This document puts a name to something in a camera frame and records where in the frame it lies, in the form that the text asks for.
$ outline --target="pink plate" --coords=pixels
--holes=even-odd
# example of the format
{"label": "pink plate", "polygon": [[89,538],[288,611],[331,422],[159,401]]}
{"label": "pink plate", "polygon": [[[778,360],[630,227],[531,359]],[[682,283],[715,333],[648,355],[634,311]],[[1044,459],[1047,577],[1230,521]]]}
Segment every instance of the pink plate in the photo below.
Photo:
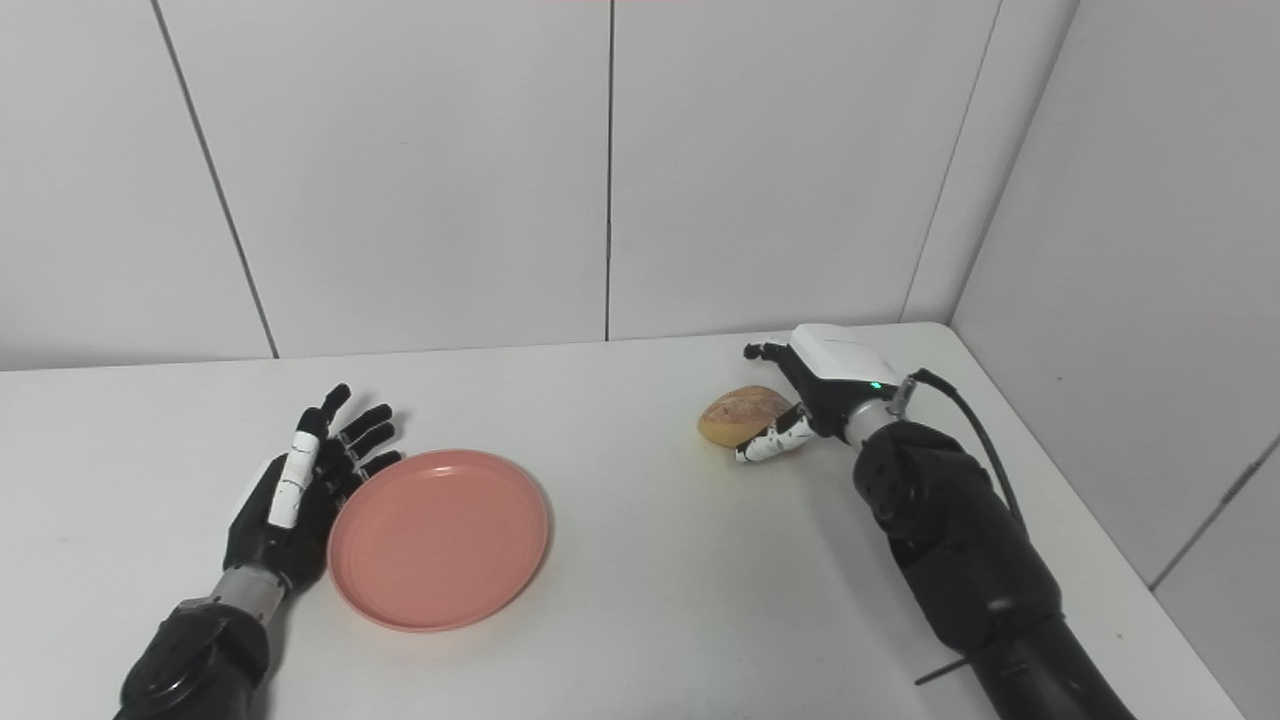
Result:
{"label": "pink plate", "polygon": [[495,455],[440,450],[392,465],[351,497],[329,569],[374,623],[447,630],[511,602],[545,548],[547,505],[529,475]]}

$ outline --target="white wall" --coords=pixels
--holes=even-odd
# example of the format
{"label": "white wall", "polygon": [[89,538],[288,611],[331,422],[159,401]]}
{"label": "white wall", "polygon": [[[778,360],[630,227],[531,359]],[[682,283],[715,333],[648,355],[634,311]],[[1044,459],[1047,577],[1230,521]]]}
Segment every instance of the white wall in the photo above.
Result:
{"label": "white wall", "polygon": [[[617,3],[611,236],[609,3],[159,3],[285,356],[942,319],[1070,4]],[[265,354],[160,26],[69,5],[5,10],[0,159],[79,179],[0,172],[0,366]]]}
{"label": "white wall", "polygon": [[897,320],[998,5],[618,3],[612,337]]}
{"label": "white wall", "polygon": [[[1280,432],[1276,38],[1265,0],[1083,0],[955,315],[1148,580]],[[1158,593],[1258,719],[1271,462]]]}
{"label": "white wall", "polygon": [[0,370],[269,356],[147,4],[0,4]]}
{"label": "white wall", "polygon": [[607,3],[161,8],[282,356],[604,340]]}

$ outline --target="robotic arm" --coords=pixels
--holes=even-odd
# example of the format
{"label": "robotic arm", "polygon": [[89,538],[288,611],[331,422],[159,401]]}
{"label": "robotic arm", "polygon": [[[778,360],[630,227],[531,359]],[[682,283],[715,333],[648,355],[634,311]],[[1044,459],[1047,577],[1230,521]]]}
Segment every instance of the robotic arm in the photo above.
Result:
{"label": "robotic arm", "polygon": [[289,452],[266,466],[232,521],[221,579],[160,624],[124,680],[116,720],[247,717],[269,666],[271,616],[320,578],[329,530],[351,493],[401,459],[393,451],[361,465],[394,434],[387,405],[329,437],[349,397],[338,386],[302,414]]}
{"label": "robotic arm", "polygon": [[[1133,720],[1080,647],[1062,594],[1027,536],[1016,500],[982,423],[928,370],[897,380],[873,350],[833,325],[800,325],[790,343],[749,345],[773,361],[801,402],[737,447],[753,462],[837,437],[859,451],[854,486],[888,538],[920,610],[972,665],[1002,720]],[[950,436],[906,419],[916,383],[951,397],[974,424],[1002,486]]]}

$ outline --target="bread roll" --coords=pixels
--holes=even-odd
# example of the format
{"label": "bread roll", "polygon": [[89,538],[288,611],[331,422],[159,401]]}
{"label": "bread roll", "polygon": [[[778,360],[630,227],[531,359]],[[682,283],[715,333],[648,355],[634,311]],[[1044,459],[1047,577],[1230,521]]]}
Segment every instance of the bread roll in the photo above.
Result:
{"label": "bread roll", "polygon": [[719,396],[698,419],[698,432],[724,447],[735,447],[760,432],[792,402],[777,392],[748,386]]}

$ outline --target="black cable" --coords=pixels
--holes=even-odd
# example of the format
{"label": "black cable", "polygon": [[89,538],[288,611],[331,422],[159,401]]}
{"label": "black cable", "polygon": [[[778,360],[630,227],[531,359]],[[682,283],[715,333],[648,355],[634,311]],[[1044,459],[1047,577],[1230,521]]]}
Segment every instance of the black cable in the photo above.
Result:
{"label": "black cable", "polygon": [[982,420],[978,419],[973,407],[969,407],[969,404],[960,397],[960,391],[956,389],[956,386],[948,383],[940,375],[936,375],[928,368],[920,368],[909,377],[951,398],[951,402],[955,402],[956,407],[964,413],[969,424],[973,425],[973,432],[978,434],[978,441],[982,443],[983,451],[987,452],[987,459],[991,461],[991,469],[996,473],[996,482],[1000,483],[1000,492],[1005,496],[1005,505],[1009,506],[1009,514],[1014,516],[1014,521],[1018,523],[1018,527],[1025,533],[1027,521],[1023,520],[1023,511],[1018,507],[1018,496],[1014,495],[1014,486],[1009,482],[1009,474],[1005,473],[1005,464],[1000,461],[1000,454],[996,452],[996,446],[991,443],[991,436],[987,434],[987,428],[982,427]]}

